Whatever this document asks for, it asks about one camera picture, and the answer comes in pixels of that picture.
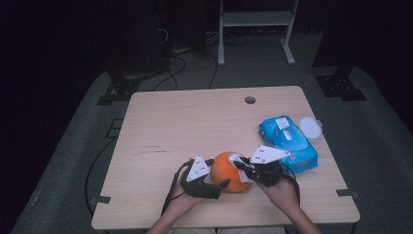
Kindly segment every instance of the person's right hand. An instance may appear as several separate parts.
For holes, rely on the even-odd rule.
[[[282,212],[287,214],[293,209],[300,209],[294,186],[287,179],[282,178],[276,185],[266,187],[257,182],[270,201]]]

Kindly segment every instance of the white round object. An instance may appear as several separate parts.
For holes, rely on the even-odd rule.
[[[312,117],[304,117],[300,120],[300,129],[306,138],[318,138],[322,129],[317,121]]]

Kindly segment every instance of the dark background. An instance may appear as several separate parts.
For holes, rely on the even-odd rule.
[[[228,10],[283,10],[288,1],[225,1]],[[412,130],[412,3],[301,0],[295,32],[324,29],[314,66],[365,70]],[[1,233],[13,228],[94,79],[108,65],[164,69],[170,38],[201,48],[218,1],[1,1]]]

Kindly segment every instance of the gray floor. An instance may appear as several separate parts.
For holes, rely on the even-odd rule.
[[[315,75],[335,67],[312,68],[321,34],[293,34],[291,51],[297,64],[289,66],[280,46],[281,35],[256,36],[253,43],[226,47],[226,65],[218,67],[213,89],[265,86],[300,86],[316,117],[361,214],[356,233],[411,233],[413,230],[413,137],[377,90],[374,81],[358,68],[350,78],[367,100],[342,101],[323,95]],[[216,46],[209,47],[216,57]],[[177,74],[179,90],[207,89],[215,65],[209,54],[189,53],[185,69]],[[170,72],[182,67],[173,59]],[[164,78],[146,80],[140,92]],[[107,137],[114,119],[125,116],[128,102],[96,105],[109,77],[96,78],[68,126],[56,152],[21,214],[13,233],[97,233],[85,199],[99,195],[115,147]],[[173,90],[167,80],[157,91]],[[324,233],[350,233],[351,225],[321,225]],[[110,231],[110,233],[140,233]]]

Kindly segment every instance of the round orange object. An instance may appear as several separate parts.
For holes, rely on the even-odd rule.
[[[251,184],[248,182],[241,182],[238,169],[229,159],[232,153],[233,152],[223,152],[215,157],[213,164],[210,167],[210,180],[215,184],[219,184],[230,178],[231,181],[224,191],[245,192],[251,187]]]

